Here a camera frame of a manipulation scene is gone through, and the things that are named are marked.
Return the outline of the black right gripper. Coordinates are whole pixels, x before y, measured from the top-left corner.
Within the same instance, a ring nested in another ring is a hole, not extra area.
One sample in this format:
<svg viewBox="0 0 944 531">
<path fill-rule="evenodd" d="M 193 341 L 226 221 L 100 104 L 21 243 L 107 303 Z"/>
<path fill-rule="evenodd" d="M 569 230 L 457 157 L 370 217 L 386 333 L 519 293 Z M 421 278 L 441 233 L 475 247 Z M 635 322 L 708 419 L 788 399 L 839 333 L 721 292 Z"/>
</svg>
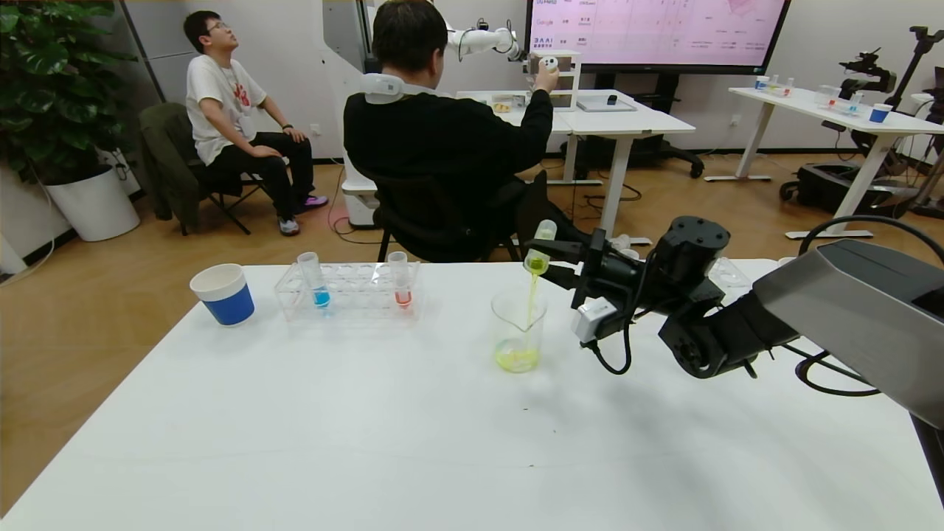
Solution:
<svg viewBox="0 0 944 531">
<path fill-rule="evenodd" d="M 573 268 L 553 263 L 540 274 L 541 279 L 552 285 L 574 290 L 570 308 L 578 309 L 587 299 L 606 299 L 620 310 L 639 306 L 646 262 L 617 251 L 603 229 L 594 230 L 589 245 L 533 238 L 525 246 L 553 261 L 580 261 L 580 275 Z"/>
</svg>

